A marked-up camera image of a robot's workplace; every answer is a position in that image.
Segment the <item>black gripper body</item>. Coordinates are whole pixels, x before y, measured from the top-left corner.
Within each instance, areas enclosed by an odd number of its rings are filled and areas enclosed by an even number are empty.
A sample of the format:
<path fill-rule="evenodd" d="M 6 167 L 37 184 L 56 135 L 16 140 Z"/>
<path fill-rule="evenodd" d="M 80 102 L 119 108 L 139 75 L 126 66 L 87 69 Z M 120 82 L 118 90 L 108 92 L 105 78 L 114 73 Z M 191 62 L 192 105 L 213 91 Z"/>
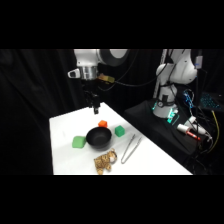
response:
<path fill-rule="evenodd" d="M 83 90 L 88 106 L 99 108 L 100 98 L 97 92 L 97 82 L 95 80 L 84 80 Z"/>

